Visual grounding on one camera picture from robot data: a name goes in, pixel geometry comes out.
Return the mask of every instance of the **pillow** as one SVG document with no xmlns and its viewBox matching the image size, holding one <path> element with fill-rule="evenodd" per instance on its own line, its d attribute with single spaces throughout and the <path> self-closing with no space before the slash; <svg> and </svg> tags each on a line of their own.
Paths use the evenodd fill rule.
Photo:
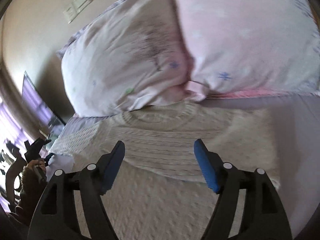
<svg viewBox="0 0 320 240">
<path fill-rule="evenodd" d="M 315 92 L 319 32 L 307 0 L 176 0 L 194 59 L 186 89 L 233 98 Z"/>
<path fill-rule="evenodd" d="M 178 102 L 187 71 L 170 0 L 125 0 L 89 24 L 62 59 L 66 93 L 81 117 Z"/>
</svg>

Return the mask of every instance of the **wall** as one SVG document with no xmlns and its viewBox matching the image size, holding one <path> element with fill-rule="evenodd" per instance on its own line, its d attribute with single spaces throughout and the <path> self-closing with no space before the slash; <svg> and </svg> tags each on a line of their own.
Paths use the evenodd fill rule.
<svg viewBox="0 0 320 240">
<path fill-rule="evenodd" d="M 13 0 L 4 18 L 3 58 L 13 82 L 21 91 L 26 71 L 44 101 L 64 120 L 72 116 L 73 108 L 55 51 L 117 0 L 93 0 L 68 24 L 63 11 L 72 1 Z"/>
</svg>

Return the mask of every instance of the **tv screen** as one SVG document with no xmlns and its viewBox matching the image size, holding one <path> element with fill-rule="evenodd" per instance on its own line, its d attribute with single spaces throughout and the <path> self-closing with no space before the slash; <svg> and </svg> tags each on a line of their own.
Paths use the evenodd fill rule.
<svg viewBox="0 0 320 240">
<path fill-rule="evenodd" d="M 42 100 L 27 73 L 24 73 L 23 77 L 22 101 L 39 119 L 39 122 L 50 130 L 52 139 L 60 135 L 65 123 Z"/>
</svg>

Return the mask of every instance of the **blue gripper pad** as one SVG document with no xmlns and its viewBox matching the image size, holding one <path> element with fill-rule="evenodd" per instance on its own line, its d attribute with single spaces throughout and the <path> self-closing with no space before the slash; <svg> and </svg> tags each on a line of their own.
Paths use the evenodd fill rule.
<svg viewBox="0 0 320 240">
<path fill-rule="evenodd" d="M 204 176 L 207 186 L 217 193 L 220 190 L 216 172 L 207 157 L 210 152 L 204 147 L 202 140 L 198 139 L 194 143 L 194 153 L 199 163 L 202 175 Z"/>
</svg>

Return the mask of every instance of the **wall switch plate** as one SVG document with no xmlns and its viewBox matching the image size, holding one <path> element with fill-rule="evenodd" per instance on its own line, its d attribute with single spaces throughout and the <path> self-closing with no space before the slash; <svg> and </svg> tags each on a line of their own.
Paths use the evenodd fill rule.
<svg viewBox="0 0 320 240">
<path fill-rule="evenodd" d="M 77 11 L 72 3 L 68 5 L 68 7 L 63 12 L 64 16 L 66 17 L 68 23 L 71 23 L 77 17 Z"/>
<path fill-rule="evenodd" d="M 86 8 L 92 0 L 74 0 L 73 5 L 76 9 L 76 12 L 79 14 L 84 8 Z"/>
</svg>

